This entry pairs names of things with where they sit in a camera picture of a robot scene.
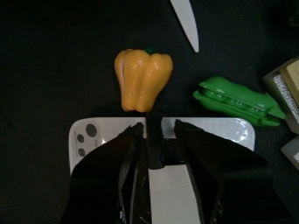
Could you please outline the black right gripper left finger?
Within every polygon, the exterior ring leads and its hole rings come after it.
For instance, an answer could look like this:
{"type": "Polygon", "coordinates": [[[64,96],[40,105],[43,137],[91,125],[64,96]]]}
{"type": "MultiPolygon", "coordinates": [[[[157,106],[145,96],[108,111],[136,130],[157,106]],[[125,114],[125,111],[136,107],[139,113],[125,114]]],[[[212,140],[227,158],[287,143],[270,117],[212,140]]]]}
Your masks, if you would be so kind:
{"type": "Polygon", "coordinates": [[[149,224],[143,124],[127,127],[75,166],[60,224],[149,224]]]}

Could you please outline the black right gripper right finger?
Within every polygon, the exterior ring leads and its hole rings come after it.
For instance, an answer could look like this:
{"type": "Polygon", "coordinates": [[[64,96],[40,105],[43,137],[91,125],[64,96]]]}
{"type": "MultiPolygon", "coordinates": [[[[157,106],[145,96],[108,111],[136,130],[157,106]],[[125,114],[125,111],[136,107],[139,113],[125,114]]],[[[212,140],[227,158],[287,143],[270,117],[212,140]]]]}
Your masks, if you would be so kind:
{"type": "Polygon", "coordinates": [[[203,224],[291,224],[267,161],[187,122],[177,120],[173,131],[193,176],[203,224]]]}

